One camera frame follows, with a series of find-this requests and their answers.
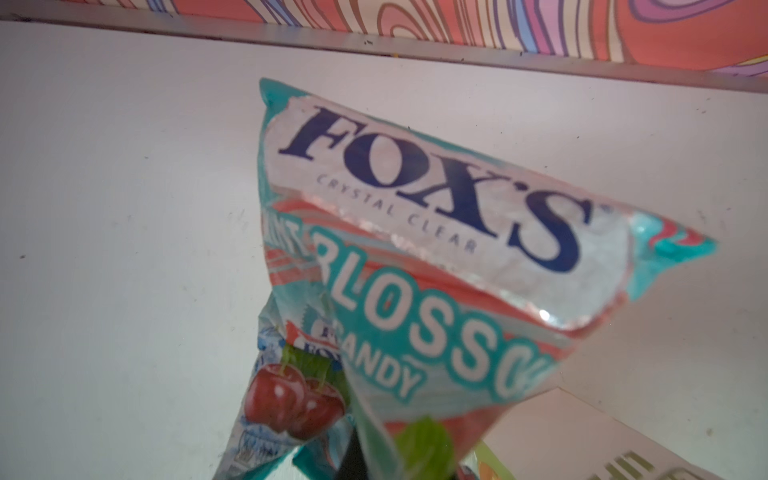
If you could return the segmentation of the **white paper bag with flowers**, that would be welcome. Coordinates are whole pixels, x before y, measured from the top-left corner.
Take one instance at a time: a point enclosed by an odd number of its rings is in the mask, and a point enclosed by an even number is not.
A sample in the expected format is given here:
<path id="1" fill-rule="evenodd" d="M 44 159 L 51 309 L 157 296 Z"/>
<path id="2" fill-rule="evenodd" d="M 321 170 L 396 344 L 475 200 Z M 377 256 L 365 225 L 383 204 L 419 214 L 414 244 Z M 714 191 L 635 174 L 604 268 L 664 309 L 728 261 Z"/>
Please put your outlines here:
<path id="1" fill-rule="evenodd" d="M 513 407 L 465 460 L 467 479 L 715 479 L 588 403 L 553 389 Z"/>

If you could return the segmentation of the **teal Fox's candy bag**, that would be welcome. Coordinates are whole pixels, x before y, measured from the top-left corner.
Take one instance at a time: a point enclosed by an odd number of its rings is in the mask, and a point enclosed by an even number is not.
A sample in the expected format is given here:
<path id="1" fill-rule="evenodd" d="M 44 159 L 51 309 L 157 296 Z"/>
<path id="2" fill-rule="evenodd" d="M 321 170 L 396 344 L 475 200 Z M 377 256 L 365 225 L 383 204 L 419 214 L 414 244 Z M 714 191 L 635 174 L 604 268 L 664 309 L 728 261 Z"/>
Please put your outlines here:
<path id="1" fill-rule="evenodd" d="M 514 405 L 716 242 L 664 216 L 259 83 L 271 290 L 219 479 L 314 445 L 336 479 L 458 479 Z"/>

